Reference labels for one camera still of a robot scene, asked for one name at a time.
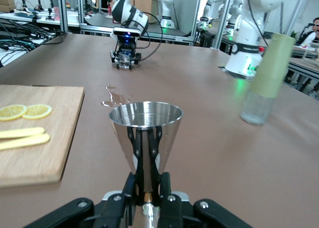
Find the yellow tongs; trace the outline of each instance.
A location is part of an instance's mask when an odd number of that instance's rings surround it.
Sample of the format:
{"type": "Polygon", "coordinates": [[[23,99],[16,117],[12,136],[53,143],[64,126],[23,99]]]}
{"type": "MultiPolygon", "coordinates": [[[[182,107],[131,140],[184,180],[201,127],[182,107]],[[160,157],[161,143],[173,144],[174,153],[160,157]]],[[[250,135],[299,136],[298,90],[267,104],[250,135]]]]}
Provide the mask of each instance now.
{"type": "Polygon", "coordinates": [[[0,139],[14,138],[11,141],[1,142],[0,151],[46,143],[50,140],[50,135],[44,131],[43,127],[0,131],[0,139]]]}

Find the wooden cutting board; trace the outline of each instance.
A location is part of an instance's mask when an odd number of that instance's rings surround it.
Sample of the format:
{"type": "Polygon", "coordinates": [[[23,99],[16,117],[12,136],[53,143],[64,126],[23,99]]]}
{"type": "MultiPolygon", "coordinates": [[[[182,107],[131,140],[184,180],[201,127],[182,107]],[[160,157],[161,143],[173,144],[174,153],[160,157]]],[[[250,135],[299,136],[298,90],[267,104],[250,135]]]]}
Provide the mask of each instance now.
{"type": "Polygon", "coordinates": [[[0,121],[0,131],[43,127],[51,137],[45,144],[0,151],[0,187],[60,180],[83,97],[83,87],[0,85],[0,107],[13,104],[47,104],[52,107],[52,113],[42,119],[0,121]]]}

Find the background table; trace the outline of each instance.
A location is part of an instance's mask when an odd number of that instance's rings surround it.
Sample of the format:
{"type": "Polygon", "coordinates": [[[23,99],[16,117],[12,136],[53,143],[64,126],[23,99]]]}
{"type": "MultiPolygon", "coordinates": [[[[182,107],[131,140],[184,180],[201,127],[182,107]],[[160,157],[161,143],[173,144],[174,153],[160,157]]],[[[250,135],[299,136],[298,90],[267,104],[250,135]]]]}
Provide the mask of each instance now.
{"type": "Polygon", "coordinates": [[[85,88],[62,180],[0,189],[2,227],[21,227],[78,197],[98,203],[120,190],[130,170],[108,114],[120,102],[140,101],[184,111],[165,169],[172,190],[186,192],[191,203],[213,199],[256,228],[318,226],[318,101],[283,85],[268,122],[250,125],[239,117],[249,81],[218,68],[229,55],[162,44],[130,71],[112,66],[114,47],[107,37],[68,34],[0,69],[1,84],[85,88]]]}

